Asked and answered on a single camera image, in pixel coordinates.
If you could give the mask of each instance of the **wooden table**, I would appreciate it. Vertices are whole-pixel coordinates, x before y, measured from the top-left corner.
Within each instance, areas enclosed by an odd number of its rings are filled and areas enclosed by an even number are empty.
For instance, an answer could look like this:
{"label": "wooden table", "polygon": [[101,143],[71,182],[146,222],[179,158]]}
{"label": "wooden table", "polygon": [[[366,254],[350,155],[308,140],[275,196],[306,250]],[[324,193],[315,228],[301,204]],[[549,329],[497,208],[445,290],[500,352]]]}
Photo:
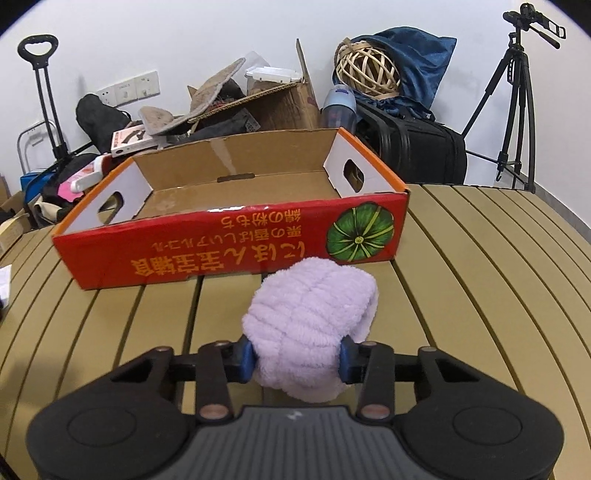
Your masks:
{"label": "wooden table", "polygon": [[[237,339],[260,275],[82,291],[49,229],[24,235],[0,326],[0,449],[23,480],[36,472],[24,436],[49,402],[157,345],[195,352]],[[475,187],[412,188],[395,262],[360,265],[377,279],[370,338],[399,353],[431,344],[551,408],[566,442],[556,480],[591,472],[591,246],[537,197]],[[193,408],[188,385],[183,410]],[[237,407],[289,402],[232,385]],[[354,404],[353,389],[337,402]],[[413,404],[397,391],[398,411]]]}

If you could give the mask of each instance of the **lavender towel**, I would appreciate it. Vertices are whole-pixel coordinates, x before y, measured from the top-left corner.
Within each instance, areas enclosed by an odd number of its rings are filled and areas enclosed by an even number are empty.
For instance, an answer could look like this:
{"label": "lavender towel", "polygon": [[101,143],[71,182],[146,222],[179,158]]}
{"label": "lavender towel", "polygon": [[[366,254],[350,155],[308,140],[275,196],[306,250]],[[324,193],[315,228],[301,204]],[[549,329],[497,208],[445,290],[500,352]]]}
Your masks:
{"label": "lavender towel", "polygon": [[306,402],[333,400],[346,389],[340,341],[365,340],[377,307],[375,279],[355,267],[306,258],[270,275],[242,318],[259,358],[256,381]]}

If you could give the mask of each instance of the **camera tripod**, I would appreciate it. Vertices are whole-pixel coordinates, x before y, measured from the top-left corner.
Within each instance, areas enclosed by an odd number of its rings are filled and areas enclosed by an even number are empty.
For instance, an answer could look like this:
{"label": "camera tripod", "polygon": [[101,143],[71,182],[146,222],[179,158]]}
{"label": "camera tripod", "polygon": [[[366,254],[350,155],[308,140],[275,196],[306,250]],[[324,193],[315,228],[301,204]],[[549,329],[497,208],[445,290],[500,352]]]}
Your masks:
{"label": "camera tripod", "polygon": [[[507,81],[512,85],[511,103],[509,104],[509,117],[503,139],[503,146],[496,160],[486,157],[484,155],[474,153],[466,150],[470,155],[488,160],[497,164],[496,180],[501,179],[502,173],[506,170],[513,175],[512,187],[515,188],[517,181],[524,185],[524,190],[534,192],[534,175],[535,175],[535,116],[534,116],[534,94],[531,89],[531,75],[530,63],[521,44],[521,32],[533,30],[540,37],[546,40],[554,48],[560,48],[560,43],[547,35],[546,33],[532,27],[532,23],[542,25],[546,30],[551,32],[558,38],[566,38],[566,30],[564,27],[558,26],[552,20],[545,17],[542,13],[537,12],[532,4],[522,4],[520,12],[505,12],[503,19],[508,21],[515,27],[515,31],[509,33],[509,48],[505,55],[499,62],[491,81],[488,83],[485,94],[476,107],[476,110],[470,117],[466,128],[462,132],[462,137],[466,138],[468,132],[474,125],[474,122],[480,115],[484,108],[486,101],[494,93],[497,85],[503,74],[506,71]],[[515,160],[509,161],[509,145],[511,143],[511,136],[513,133],[513,125],[515,123],[515,114],[517,113],[517,105],[519,104],[519,118],[517,129],[517,149],[515,151]],[[529,140],[529,159],[528,159],[528,175],[527,181],[521,177],[521,153],[523,149],[524,130],[525,130],[525,109],[527,107],[528,115],[528,140]]]}

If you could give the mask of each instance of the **wicker ball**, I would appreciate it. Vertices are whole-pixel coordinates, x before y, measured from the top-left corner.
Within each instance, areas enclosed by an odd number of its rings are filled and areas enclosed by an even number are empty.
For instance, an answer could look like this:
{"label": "wicker ball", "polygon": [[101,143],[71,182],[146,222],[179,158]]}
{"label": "wicker ball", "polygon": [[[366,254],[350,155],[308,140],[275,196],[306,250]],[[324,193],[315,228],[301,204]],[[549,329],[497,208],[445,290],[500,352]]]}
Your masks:
{"label": "wicker ball", "polygon": [[377,100],[398,95],[396,65],[369,42],[344,39],[335,52],[335,71],[341,82]]}

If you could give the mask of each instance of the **blue fabric bag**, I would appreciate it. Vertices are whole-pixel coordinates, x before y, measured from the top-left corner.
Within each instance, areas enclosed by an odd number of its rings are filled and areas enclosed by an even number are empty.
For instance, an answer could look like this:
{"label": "blue fabric bag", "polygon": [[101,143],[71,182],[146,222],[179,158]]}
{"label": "blue fabric bag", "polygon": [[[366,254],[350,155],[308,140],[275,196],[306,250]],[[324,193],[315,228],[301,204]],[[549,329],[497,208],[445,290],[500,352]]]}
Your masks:
{"label": "blue fabric bag", "polygon": [[[400,107],[403,107],[416,118],[434,118],[429,109],[452,59],[457,39],[436,37],[413,27],[395,27],[375,35],[361,35],[351,40],[351,43],[362,40],[383,49],[396,64],[401,79],[400,95],[374,100],[353,90],[356,98],[390,115],[398,116]],[[333,72],[333,83],[341,83],[336,72]]]}

